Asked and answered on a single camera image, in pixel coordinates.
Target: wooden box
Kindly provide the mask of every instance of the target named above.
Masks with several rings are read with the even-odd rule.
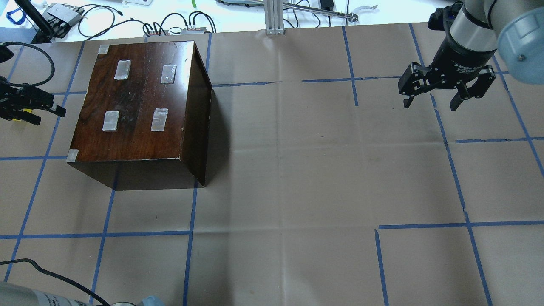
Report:
[[[114,190],[203,186],[212,85],[195,43],[98,53],[67,163]]]

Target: table surface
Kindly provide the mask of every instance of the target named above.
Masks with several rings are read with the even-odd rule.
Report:
[[[41,45],[67,115],[0,121],[1,258],[111,303],[542,304],[544,87],[497,58],[482,99],[451,112],[434,90],[404,109],[399,74],[443,38],[424,23],[186,38],[217,96],[208,185],[114,192],[65,162],[99,46],[176,37]],[[48,74],[15,52],[1,75]],[[28,265],[0,273],[88,301]]]
[[[443,8],[453,2],[451,0],[335,0],[335,10],[341,12],[346,12],[347,10],[350,13],[356,10],[355,13],[359,15],[360,20],[357,23],[349,23],[349,25],[426,22],[429,19],[429,15],[436,8]],[[201,10],[213,18],[218,32],[243,32],[264,29],[264,9],[262,7],[246,8],[238,5],[224,5],[217,3],[215,0],[197,0],[196,8],[193,8],[189,0],[154,0],[150,5],[128,3],[127,6],[121,5],[120,0],[66,0],[62,3],[79,6],[90,3],[112,6],[123,12],[123,16],[116,16],[116,23],[128,20],[131,17],[147,23],[152,23],[153,21],[160,22],[167,14],[174,12],[180,13],[187,18],[190,12]],[[312,7],[319,7],[318,0],[310,0],[310,4]],[[361,6],[372,5],[378,5],[378,8],[376,10],[357,10]],[[14,0],[10,0],[5,12],[11,11],[16,7]],[[311,13],[299,12],[297,13],[297,17],[301,28],[313,28],[318,25],[317,19]],[[292,10],[286,11],[284,18],[296,26]],[[325,16],[320,15],[319,19],[320,27],[327,27],[329,25]],[[106,10],[93,10],[89,13],[88,18],[82,22],[81,30],[87,35],[93,35],[106,28],[111,20],[112,15],[110,12]],[[207,20],[202,16],[198,17],[197,25],[207,27],[210,30]],[[332,18],[331,25],[343,26],[345,25],[345,20]],[[182,20],[179,17],[171,17],[166,21],[164,27],[169,29],[178,26],[184,28]],[[5,18],[5,14],[2,14],[0,27],[32,28],[32,24],[25,22],[20,26],[14,26]],[[97,39],[132,38],[141,37],[142,35],[141,24],[130,22],[110,30]],[[81,41],[84,39],[86,38],[81,36],[77,29],[74,28],[65,38],[56,39],[55,41]]]

